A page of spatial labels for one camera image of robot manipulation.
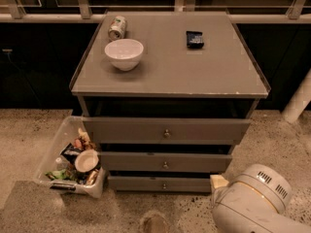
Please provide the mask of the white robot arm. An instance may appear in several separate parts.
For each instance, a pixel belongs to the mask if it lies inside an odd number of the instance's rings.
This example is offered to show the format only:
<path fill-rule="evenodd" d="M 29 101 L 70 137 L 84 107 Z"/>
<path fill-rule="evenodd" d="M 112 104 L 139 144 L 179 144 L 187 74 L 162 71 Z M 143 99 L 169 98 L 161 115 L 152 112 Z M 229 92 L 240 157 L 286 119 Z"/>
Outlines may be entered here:
<path fill-rule="evenodd" d="M 212 217 L 218 233 L 311 233 L 311 227 L 284 216 L 293 196 L 273 169 L 253 164 L 228 181 L 210 177 Z"/>

